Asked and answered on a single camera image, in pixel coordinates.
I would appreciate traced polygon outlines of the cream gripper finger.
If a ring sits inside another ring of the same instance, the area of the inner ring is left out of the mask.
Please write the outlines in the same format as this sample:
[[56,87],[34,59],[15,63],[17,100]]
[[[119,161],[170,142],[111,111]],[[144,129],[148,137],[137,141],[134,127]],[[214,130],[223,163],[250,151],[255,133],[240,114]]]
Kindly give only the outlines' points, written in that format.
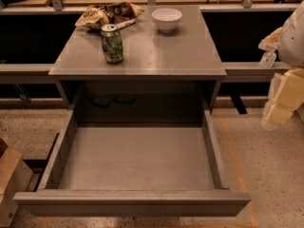
[[265,51],[276,50],[278,48],[279,36],[281,31],[282,28],[277,28],[276,30],[274,30],[272,33],[270,33],[268,36],[266,36],[260,41],[260,43],[258,44],[258,48]]
[[269,131],[280,128],[304,104],[304,69],[294,68],[271,81],[261,126]]

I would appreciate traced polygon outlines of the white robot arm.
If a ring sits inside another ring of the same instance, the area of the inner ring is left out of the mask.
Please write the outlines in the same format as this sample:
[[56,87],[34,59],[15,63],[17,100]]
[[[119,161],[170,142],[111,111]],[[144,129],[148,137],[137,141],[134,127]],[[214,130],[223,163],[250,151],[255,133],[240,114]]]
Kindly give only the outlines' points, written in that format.
[[276,73],[270,84],[261,125],[271,131],[288,122],[304,104],[304,1],[258,47],[265,51],[261,67],[271,68],[276,58],[290,67],[283,75]]

